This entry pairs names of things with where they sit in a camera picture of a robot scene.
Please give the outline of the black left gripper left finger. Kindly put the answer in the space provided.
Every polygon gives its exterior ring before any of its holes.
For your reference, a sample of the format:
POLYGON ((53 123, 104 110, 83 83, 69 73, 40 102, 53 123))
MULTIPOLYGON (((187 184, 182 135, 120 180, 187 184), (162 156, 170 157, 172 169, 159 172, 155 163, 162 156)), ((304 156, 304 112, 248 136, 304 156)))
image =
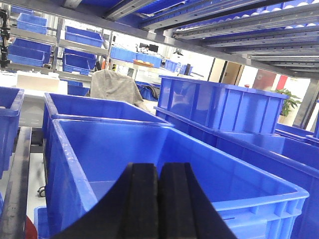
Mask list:
POLYGON ((159 238, 158 175, 152 163, 129 163, 106 195, 55 239, 159 238))

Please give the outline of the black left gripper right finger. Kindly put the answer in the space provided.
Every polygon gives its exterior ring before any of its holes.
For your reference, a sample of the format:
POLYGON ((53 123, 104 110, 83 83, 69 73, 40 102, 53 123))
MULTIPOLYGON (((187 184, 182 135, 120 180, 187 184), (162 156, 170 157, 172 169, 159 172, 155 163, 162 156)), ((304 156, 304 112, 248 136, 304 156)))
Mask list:
POLYGON ((161 239, 234 239, 189 163, 165 163, 159 178, 161 239))

